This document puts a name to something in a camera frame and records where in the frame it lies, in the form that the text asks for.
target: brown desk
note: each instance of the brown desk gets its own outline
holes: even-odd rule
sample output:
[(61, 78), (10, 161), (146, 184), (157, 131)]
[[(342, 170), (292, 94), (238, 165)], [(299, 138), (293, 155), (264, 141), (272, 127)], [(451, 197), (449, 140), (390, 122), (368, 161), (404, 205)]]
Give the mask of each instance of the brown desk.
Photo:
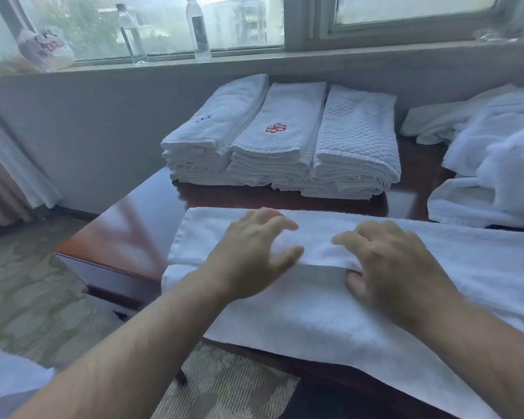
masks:
[[(446, 171), (440, 167), (444, 147), (420, 146), (406, 139), (399, 139), (398, 143), (402, 181), (370, 201), (305, 198), (296, 192), (269, 187), (200, 187), (173, 183), (169, 170), (163, 168), (60, 244), (57, 256), (85, 282), (85, 293), (91, 300), (121, 317), (130, 317), (159, 295), (169, 248), (189, 207), (266, 206), (427, 220), (427, 198), (447, 178)], [(302, 379), (350, 387), (408, 418), (452, 417), (349, 366), (308, 362), (207, 342)]]

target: white fabric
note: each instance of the white fabric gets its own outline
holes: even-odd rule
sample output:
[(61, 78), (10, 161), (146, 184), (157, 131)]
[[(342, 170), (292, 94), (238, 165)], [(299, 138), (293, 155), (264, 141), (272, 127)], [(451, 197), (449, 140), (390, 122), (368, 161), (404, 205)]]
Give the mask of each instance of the white fabric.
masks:
[(62, 198), (58, 188), (21, 152), (2, 126), (0, 163), (21, 189), (31, 207), (36, 208), (44, 204), (53, 208)]
[(496, 208), (524, 214), (524, 129), (487, 147), (477, 176), (483, 187), (495, 190)]
[(418, 144), (438, 144), (452, 141), (468, 120), (493, 98), (516, 91), (514, 85), (495, 88), (464, 102), (431, 104), (410, 109), (400, 133), (417, 136)]
[(485, 228), (491, 225), (524, 228), (524, 213), (495, 206), (495, 190), (483, 187), (477, 177), (448, 179), (427, 201), (429, 219), (452, 225)]
[(273, 188), (307, 197), (369, 199), (398, 182), (401, 167), (394, 133), (396, 97), (333, 85), (314, 141), (313, 163), (299, 179)]
[(303, 179), (325, 98), (325, 82), (272, 84), (259, 114), (231, 145), (227, 173), (248, 185)]
[(45, 369), (28, 359), (0, 350), (0, 419), (10, 417), (54, 377), (54, 369)]
[(163, 139), (163, 157), (173, 176), (201, 185), (236, 184), (224, 172), (230, 145), (259, 112), (268, 85), (268, 76), (260, 74), (219, 87), (190, 120)]
[(487, 103), (448, 147), (443, 167), (476, 176), (486, 148), (524, 128), (524, 91), (501, 95)]
[[(163, 275), (170, 291), (201, 264), (239, 209), (189, 209)], [(300, 265), (261, 294), (229, 305), (205, 334), (211, 340), (294, 358), (344, 364), (462, 419), (497, 415), (432, 351), (361, 306), (345, 288), (355, 256), (330, 239), (370, 219), (345, 213), (283, 211), (300, 229), (280, 235), (272, 253), (305, 246)], [(524, 332), (524, 233), (394, 219), (416, 232), (470, 300)]]

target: person's left hand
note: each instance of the person's left hand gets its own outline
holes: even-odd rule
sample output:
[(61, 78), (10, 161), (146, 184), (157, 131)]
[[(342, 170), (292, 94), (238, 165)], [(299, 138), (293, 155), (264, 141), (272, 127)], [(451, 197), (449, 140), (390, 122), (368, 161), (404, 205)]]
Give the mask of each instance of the person's left hand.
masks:
[(228, 300), (254, 296), (293, 267), (303, 255), (305, 249), (295, 246), (270, 259), (270, 247), (275, 238), (284, 230), (297, 229), (299, 226), (278, 210), (250, 210), (231, 223), (200, 269)]

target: baseboard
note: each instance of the baseboard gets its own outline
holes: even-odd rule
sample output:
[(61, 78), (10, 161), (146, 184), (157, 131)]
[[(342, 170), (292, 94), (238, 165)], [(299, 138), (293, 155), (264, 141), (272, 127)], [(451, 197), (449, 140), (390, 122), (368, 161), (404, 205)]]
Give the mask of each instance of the baseboard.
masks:
[(52, 213), (58, 214), (60, 216), (69, 216), (75, 219), (80, 219), (81, 221), (91, 222), (99, 217), (97, 213), (84, 212), (81, 210), (69, 209), (68, 207), (61, 207), (57, 205), (52, 209)]

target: person's left arm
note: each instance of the person's left arm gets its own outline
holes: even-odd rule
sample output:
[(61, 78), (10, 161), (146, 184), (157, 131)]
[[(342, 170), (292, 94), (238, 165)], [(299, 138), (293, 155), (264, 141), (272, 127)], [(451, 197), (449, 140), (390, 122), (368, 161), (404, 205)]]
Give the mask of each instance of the person's left arm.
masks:
[(270, 259), (298, 228), (279, 211), (249, 211), (205, 263), (56, 376), (10, 419), (149, 419), (188, 354), (228, 303), (258, 294), (299, 260)]

